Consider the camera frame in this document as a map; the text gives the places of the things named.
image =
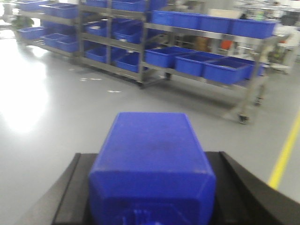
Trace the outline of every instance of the floor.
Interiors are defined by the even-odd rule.
[[[243,92],[174,77],[144,90],[37,47],[0,40],[0,224],[47,191],[76,152],[99,152],[118,112],[184,112],[205,151],[225,151],[267,182],[300,106],[300,65],[273,73],[261,107],[241,125]],[[279,190],[300,202],[300,139]]]

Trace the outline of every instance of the blue plastic bin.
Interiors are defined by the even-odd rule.
[[[176,57],[176,70],[182,73],[202,76],[205,64],[203,62],[212,60],[211,58],[190,54]]]
[[[141,42],[143,29],[139,25],[127,26],[122,30],[115,31],[113,34],[117,40],[139,44]]]
[[[199,17],[199,30],[228,34],[231,19],[203,15]]]
[[[146,50],[145,58],[149,64],[163,68],[174,68],[176,56],[192,52],[195,51],[175,46],[162,49],[150,49]]]
[[[47,0],[27,0],[17,2],[23,11],[35,11],[41,9],[40,5],[47,4]]]
[[[69,26],[64,24],[57,23],[54,26],[54,30],[56,33],[59,34],[65,34],[65,35],[72,35],[76,33],[76,27],[75,26]]]
[[[107,0],[86,0],[86,5],[106,8]]]
[[[139,53],[131,53],[118,60],[116,60],[116,66],[122,69],[130,70],[132,72],[139,72]]]
[[[149,10],[157,10],[167,5],[167,0],[150,0]],[[145,12],[145,0],[112,0],[112,8],[126,11]]]
[[[69,3],[53,3],[53,4],[49,4],[49,5],[43,5],[43,6],[41,6],[41,8],[43,9],[43,12],[46,15],[56,16],[56,11],[55,11],[56,7],[68,6],[68,5],[70,5],[70,4]]]
[[[91,60],[95,60],[98,62],[107,62],[107,48],[106,46],[100,46],[95,49],[91,49],[85,52],[85,55],[87,58]],[[120,49],[120,48],[112,48],[111,49],[111,61],[115,61],[116,59],[122,57],[126,54],[126,50]]]
[[[275,22],[256,21],[256,20],[232,20],[230,34],[265,39],[273,35]]]
[[[24,39],[37,39],[41,36],[47,35],[50,30],[45,27],[29,27],[24,29],[19,29],[18,32],[21,34]]]
[[[235,58],[235,57],[228,57],[226,58],[227,60],[231,60],[231,61],[235,61],[235,62],[240,62],[240,63],[245,63],[250,65],[248,72],[245,75],[245,79],[250,79],[252,72],[254,70],[255,67],[255,61],[252,60],[246,60],[246,59],[241,59],[241,58]],[[263,67],[263,63],[261,63],[259,71],[258,71],[258,75],[262,75],[264,71],[264,67]]]
[[[89,175],[98,225],[207,225],[216,177],[183,113],[122,112]]]
[[[44,40],[45,45],[53,47],[53,48],[59,48],[59,43],[61,39],[67,37],[63,34],[49,34],[46,36],[43,36],[42,39]]]
[[[78,5],[69,4],[66,6],[60,6],[54,8],[54,13],[57,17],[65,19],[73,19],[78,16]]]
[[[234,84],[245,78],[249,67],[248,64],[226,59],[205,62],[204,78],[224,84]]]
[[[171,11],[153,11],[152,23],[173,26],[174,13]]]
[[[188,29],[199,29],[202,15],[195,13],[173,12],[173,26]]]
[[[204,57],[207,57],[207,58],[210,58],[213,60],[219,60],[219,59],[226,58],[226,56],[219,55],[219,54],[213,54],[213,53],[209,53],[209,52],[194,52],[192,54],[204,56]]]
[[[79,42],[75,36],[69,36],[58,41],[58,47],[68,53],[79,51]]]

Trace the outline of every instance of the wheel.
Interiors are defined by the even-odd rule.
[[[140,82],[137,82],[137,88],[138,89],[144,89],[144,84],[140,83]]]
[[[172,74],[169,74],[169,73],[165,73],[165,79],[166,80],[171,80],[171,77],[172,77]]]
[[[261,97],[257,97],[256,101],[254,102],[255,106],[261,106],[262,105],[262,99]]]
[[[239,114],[239,121],[240,121],[241,124],[247,124],[248,120],[249,120],[248,116],[244,116],[244,115]]]

